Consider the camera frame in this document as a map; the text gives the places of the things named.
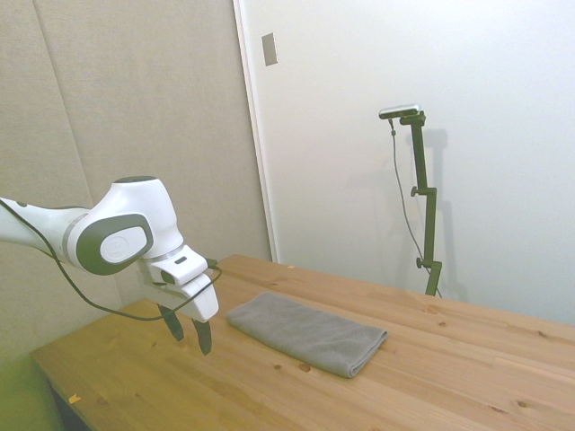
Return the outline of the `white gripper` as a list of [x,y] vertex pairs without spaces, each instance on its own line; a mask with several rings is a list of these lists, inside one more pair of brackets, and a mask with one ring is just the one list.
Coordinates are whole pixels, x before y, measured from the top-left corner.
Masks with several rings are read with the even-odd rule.
[[212,349],[209,320],[218,312],[219,304],[211,269],[191,272],[179,271],[175,266],[163,268],[159,264],[138,264],[147,299],[158,303],[164,323],[176,341],[184,339],[184,330],[173,310],[178,309],[191,317],[198,336],[201,353],[207,356]]

